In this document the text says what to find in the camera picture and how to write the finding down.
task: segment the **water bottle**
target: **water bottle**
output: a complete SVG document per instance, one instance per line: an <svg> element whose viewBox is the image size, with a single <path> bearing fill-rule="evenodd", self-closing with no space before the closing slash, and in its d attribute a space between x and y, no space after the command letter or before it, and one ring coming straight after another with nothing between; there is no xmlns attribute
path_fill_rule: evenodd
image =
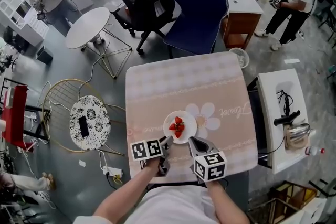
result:
<svg viewBox="0 0 336 224"><path fill-rule="evenodd" d="M324 154L326 150L324 148L319 148L316 146L307 146L304 152L308 156L315 156L318 154Z"/></svg>

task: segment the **strawberry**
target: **strawberry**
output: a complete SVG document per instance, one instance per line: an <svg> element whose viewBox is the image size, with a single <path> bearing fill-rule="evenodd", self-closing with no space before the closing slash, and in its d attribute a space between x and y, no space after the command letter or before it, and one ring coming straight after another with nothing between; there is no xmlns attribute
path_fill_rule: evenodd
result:
<svg viewBox="0 0 336 224"><path fill-rule="evenodd" d="M180 117L175 117L175 123L176 124L181 124L182 123L182 119Z"/></svg>
<svg viewBox="0 0 336 224"><path fill-rule="evenodd" d="M178 130L175 131L176 138L180 138L181 134L182 134L181 131Z"/></svg>
<svg viewBox="0 0 336 224"><path fill-rule="evenodd" d="M175 123L172 123L172 124L169 126L169 130L175 131L175 130L176 130L176 124L175 124Z"/></svg>
<svg viewBox="0 0 336 224"><path fill-rule="evenodd" d="M184 124L183 124L183 122L181 123L181 124L179 124L179 125L177 125L176 126L176 129L178 130L178 131L183 131L184 130Z"/></svg>

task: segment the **power strip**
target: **power strip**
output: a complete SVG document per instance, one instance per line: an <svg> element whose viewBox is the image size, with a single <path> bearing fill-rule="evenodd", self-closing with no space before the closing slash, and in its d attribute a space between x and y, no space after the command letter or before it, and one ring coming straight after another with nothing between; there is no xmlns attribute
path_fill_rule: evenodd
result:
<svg viewBox="0 0 336 224"><path fill-rule="evenodd" d="M103 174L106 175L107 172L109 172L109 176L112 177L117 176L118 178L122 178L123 175L122 169L103 166Z"/></svg>

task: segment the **mobile phone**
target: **mobile phone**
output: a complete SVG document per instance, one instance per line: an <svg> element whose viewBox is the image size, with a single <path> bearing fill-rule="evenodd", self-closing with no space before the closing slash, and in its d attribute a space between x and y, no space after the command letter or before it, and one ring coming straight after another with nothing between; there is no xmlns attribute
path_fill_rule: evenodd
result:
<svg viewBox="0 0 336 224"><path fill-rule="evenodd" d="M78 119L78 122L79 122L80 133L82 137L89 136L89 129L88 129L88 124L86 123L85 116L80 117Z"/></svg>

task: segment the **wire frame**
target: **wire frame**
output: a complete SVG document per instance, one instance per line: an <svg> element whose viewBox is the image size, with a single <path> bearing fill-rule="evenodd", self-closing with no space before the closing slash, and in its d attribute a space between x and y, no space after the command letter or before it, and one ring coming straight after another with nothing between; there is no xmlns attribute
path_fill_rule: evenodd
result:
<svg viewBox="0 0 336 224"><path fill-rule="evenodd" d="M43 115L48 110L50 117L43 117L43 123L51 140L61 147L64 144L72 144L70 136L70 111L73 105L83 96L93 95L103 102L100 94L88 83L78 79L65 79L57 82L47 92L42 106Z"/></svg>

